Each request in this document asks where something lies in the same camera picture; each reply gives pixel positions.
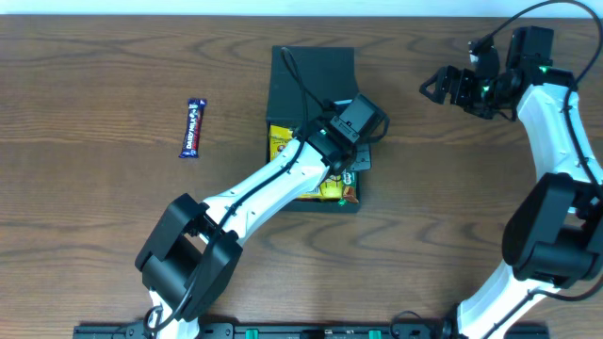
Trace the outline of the red KitKat bar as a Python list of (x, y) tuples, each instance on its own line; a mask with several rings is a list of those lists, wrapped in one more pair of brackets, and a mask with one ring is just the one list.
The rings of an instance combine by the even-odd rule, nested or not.
[(344, 170), (341, 174), (343, 185), (340, 205), (358, 203), (357, 173), (355, 171)]

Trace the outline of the yellow Mentos roll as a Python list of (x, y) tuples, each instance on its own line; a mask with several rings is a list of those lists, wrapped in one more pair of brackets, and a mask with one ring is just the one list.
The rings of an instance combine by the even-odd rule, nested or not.
[(341, 175), (331, 175), (319, 186), (299, 196), (300, 200), (319, 199), (339, 200), (343, 195), (343, 180)]

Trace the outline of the dark green box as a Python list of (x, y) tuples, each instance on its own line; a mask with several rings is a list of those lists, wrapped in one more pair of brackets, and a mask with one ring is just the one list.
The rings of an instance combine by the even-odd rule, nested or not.
[[(315, 95), (308, 100), (309, 118), (320, 115), (319, 105), (326, 101), (352, 99), (359, 92), (354, 73), (354, 49), (351, 47), (290, 46), (307, 89)], [(281, 47), (271, 49), (271, 69), (266, 124), (296, 128), (302, 121), (299, 85), (291, 77), (282, 58)], [(355, 214), (360, 203), (338, 201), (298, 201), (287, 204), (287, 212)]]

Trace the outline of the purple Dairy Milk bar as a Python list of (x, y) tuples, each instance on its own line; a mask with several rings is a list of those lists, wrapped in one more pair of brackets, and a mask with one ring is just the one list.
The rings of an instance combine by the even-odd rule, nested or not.
[(190, 98), (187, 101), (187, 129), (183, 139), (180, 158), (197, 158), (201, 126), (206, 107), (206, 99)]

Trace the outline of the yellow Hacks candy bag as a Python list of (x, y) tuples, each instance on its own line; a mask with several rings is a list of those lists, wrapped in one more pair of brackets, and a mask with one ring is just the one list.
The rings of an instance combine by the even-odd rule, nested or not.
[(269, 127), (269, 160), (274, 160), (292, 138), (292, 129), (272, 124)]

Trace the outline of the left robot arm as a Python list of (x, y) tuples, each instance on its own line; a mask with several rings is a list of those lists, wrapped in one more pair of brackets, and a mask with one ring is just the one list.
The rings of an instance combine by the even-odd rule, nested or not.
[(225, 290), (248, 237), (301, 194), (341, 174), (372, 134), (368, 123), (310, 121), (240, 184), (202, 202), (188, 194), (172, 201), (135, 260), (154, 303), (144, 330), (159, 338), (196, 337), (199, 317)]

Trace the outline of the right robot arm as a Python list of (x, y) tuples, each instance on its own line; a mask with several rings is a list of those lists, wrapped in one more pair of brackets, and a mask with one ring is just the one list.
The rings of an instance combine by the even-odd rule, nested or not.
[(441, 68), (420, 93), (446, 98), (480, 118), (509, 108), (530, 142), (537, 183), (507, 222), (502, 260), (470, 298), (445, 318), (439, 338), (503, 338), (545, 298), (583, 301), (564, 290), (602, 269), (602, 168), (581, 125), (574, 75), (543, 63), (481, 74)]

